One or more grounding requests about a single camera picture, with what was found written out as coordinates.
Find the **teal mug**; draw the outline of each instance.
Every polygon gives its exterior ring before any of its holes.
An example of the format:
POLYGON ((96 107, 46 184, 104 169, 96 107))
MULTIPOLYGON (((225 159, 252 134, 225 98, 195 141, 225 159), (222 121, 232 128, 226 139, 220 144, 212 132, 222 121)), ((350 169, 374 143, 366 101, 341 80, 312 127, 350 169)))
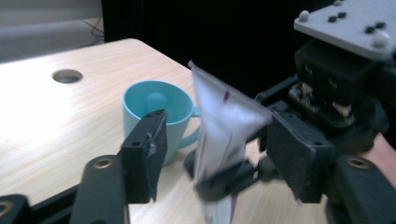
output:
POLYGON ((144 80, 129 86, 122 96, 124 137, 147 113, 164 109, 167 152, 163 165, 169 163, 178 149, 197 141, 199 127, 184 136, 190 118, 200 118, 200 112, 190 96, 181 88, 160 80, 144 80))

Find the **mug rim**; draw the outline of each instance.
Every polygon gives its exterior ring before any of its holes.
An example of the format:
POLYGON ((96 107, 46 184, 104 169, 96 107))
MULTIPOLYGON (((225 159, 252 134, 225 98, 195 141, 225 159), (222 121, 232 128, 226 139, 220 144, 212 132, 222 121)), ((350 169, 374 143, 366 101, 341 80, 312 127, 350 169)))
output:
POLYGON ((175 84, 173 84, 173 83, 170 83, 170 82, 168 82, 168 81, 163 81, 163 80, 156 80, 156 79, 145 79, 145 80, 137 81, 137 82, 135 82, 135 83, 129 85, 129 86, 124 90, 124 92, 123 92, 123 94, 122 94, 122 106, 123 106, 124 109, 126 109, 126 111, 127 111, 130 115, 134 116, 134 117, 137 118, 137 119, 142 119, 142 118, 138 117, 134 112, 132 112, 131 109, 129 108, 129 106, 126 104, 126 102, 125 102, 126 93, 127 93, 128 90, 130 90, 132 87, 134 87, 134 86, 136 86, 136 85, 138 85, 138 84, 141 84, 141 83, 145 83, 145 82, 158 82, 158 83, 164 83, 164 84, 170 85, 170 86, 172 86, 172 87, 178 89, 179 91, 183 92, 183 93, 188 97, 188 99, 190 100, 190 103, 191 103, 191 110, 190 110, 189 114, 188 114, 187 116, 185 116, 183 119, 180 119, 180 120, 178 120, 178 121, 166 122, 166 125, 178 124, 178 123, 180 123, 180 122, 185 121, 186 119, 191 118, 192 113, 194 112, 194 109, 195 109, 196 106, 195 106, 195 104, 194 104, 194 101, 191 99, 190 95, 187 94, 184 90, 182 90, 179 86, 177 86, 177 85, 175 85, 175 84))

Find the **hole in table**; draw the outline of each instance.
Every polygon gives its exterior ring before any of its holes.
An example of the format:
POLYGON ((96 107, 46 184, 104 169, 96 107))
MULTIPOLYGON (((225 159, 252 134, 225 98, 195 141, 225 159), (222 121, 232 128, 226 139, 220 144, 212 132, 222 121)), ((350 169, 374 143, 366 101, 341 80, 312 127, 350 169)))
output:
POLYGON ((82 80, 83 75, 74 69, 62 69, 54 72, 52 78, 60 83, 75 83, 82 80))

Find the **mug handle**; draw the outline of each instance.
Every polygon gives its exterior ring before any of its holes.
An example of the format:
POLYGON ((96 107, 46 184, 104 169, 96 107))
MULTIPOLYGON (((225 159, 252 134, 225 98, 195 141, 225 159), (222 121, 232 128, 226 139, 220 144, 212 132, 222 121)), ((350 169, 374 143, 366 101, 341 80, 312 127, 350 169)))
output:
MULTIPOLYGON (((201 117, 201 111, 199 110, 198 107, 194 107, 194 109, 192 110, 192 118, 200 118, 201 117)), ((199 130, 200 130, 201 125, 199 125, 195 131, 193 133, 191 133, 188 136, 183 137, 180 140, 180 144, 178 145, 177 149, 181 149, 183 147, 188 147, 190 146, 192 143, 196 142, 198 139, 198 135, 199 135, 199 130)))

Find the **table surface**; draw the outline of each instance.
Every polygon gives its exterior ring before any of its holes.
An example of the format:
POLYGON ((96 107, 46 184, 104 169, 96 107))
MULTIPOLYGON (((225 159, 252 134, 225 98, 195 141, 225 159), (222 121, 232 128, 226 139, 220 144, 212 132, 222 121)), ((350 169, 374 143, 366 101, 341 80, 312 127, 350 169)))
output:
MULTIPOLYGON (((78 184, 91 159, 117 154, 122 93, 144 79, 174 83, 195 100, 191 71, 136 39, 0 64, 0 195, 39 203, 78 184), (52 74, 62 69, 83 79, 59 83, 52 74)), ((198 124, 192 119, 187 133, 198 124)), ((163 167, 157 202, 129 205, 131 223, 205 223, 183 168, 193 148, 163 167)), ((247 156, 257 162, 257 142, 247 156)), ((240 193, 233 223, 327 223, 323 204, 297 203, 283 182, 257 183, 240 193)))

